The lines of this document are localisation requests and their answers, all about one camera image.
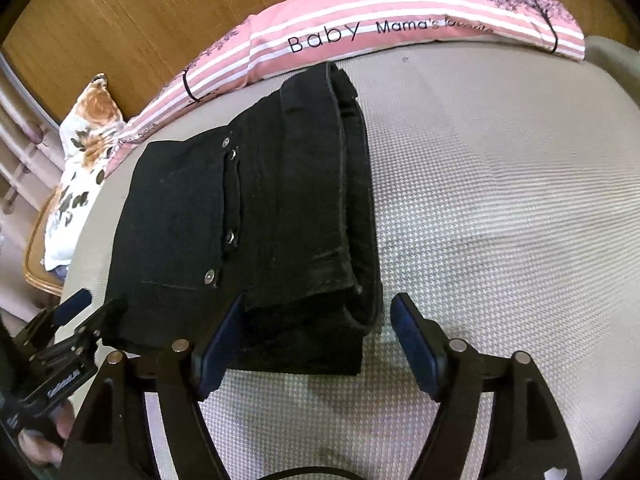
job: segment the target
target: wooden headboard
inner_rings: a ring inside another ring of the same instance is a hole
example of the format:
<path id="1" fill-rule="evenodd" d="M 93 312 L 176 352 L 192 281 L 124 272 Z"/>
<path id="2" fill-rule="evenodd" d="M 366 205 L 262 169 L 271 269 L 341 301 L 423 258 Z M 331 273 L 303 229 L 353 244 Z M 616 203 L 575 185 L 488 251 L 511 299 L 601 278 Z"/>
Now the wooden headboard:
<path id="1" fill-rule="evenodd" d="M 2 52 L 40 103 L 61 120 L 104 72 L 125 117 L 146 105 L 201 50 L 283 0 L 31 0 Z M 633 45 L 609 0 L 561 0 L 586 34 Z"/>

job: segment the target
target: beige mesh fabric surface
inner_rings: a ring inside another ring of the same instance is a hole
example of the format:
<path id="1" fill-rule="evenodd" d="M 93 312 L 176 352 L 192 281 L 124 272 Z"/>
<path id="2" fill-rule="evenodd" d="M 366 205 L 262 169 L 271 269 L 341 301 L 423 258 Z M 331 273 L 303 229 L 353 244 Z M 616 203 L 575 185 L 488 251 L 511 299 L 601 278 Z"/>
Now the beige mesh fabric surface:
<path id="1" fill-rule="evenodd" d="M 409 476 L 437 405 L 389 326 L 402 290 L 481 352 L 529 351 L 583 478 L 599 478 L 640 418 L 640 109 L 603 70 L 514 46 L 408 46 L 339 65 L 369 131 L 384 323 L 365 339 L 356 378 L 227 373 L 202 413 L 231 478 L 303 465 Z M 285 78 L 221 96 L 153 139 L 225 124 Z M 95 202 L 64 296 L 85 286 L 102 304 L 142 152 Z M 153 396 L 148 406 L 172 478 Z M 465 479 L 479 471 L 490 407 L 486 396 Z"/>

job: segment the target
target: black denim pants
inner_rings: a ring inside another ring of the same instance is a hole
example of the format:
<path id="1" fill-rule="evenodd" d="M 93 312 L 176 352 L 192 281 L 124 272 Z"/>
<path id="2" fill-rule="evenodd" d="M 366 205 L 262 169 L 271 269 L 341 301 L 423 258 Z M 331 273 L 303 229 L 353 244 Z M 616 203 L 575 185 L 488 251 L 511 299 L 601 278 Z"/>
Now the black denim pants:
<path id="1" fill-rule="evenodd" d="M 227 126 L 147 147 L 113 242 L 107 298 L 131 351 L 201 337 L 225 265 L 241 269 L 233 367 L 356 374 L 382 289 L 367 133 L 333 63 L 285 81 Z"/>

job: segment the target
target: finger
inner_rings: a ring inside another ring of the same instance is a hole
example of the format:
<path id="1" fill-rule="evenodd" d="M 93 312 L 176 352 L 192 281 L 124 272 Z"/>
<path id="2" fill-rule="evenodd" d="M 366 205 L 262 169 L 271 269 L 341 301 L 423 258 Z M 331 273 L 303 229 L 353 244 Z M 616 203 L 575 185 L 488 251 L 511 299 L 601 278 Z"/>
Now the finger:
<path id="1" fill-rule="evenodd" d="M 74 426 L 74 421 L 76 420 L 76 414 L 74 413 L 74 407 L 71 405 L 71 402 L 67 401 L 62 404 L 62 406 L 53 413 L 53 420 L 56 423 L 59 436 L 65 440 L 68 439 L 71 434 L 71 429 Z"/>
<path id="2" fill-rule="evenodd" d="M 22 430 L 18 435 L 18 443 L 22 452 L 36 465 L 53 464 L 59 467 L 62 462 L 62 450 L 39 433 Z"/>

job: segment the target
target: pink striped pillow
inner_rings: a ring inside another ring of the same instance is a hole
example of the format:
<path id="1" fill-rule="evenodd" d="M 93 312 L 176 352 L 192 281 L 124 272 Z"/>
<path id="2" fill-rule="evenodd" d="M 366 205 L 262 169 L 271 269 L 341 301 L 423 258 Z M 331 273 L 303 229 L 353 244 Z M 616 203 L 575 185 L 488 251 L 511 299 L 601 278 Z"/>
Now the pink striped pillow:
<path id="1" fill-rule="evenodd" d="M 249 16 L 162 89 L 127 123 L 108 173 L 195 105 L 261 79 L 399 44 L 491 35 L 584 59 L 584 35 L 556 0 L 287 0 Z"/>

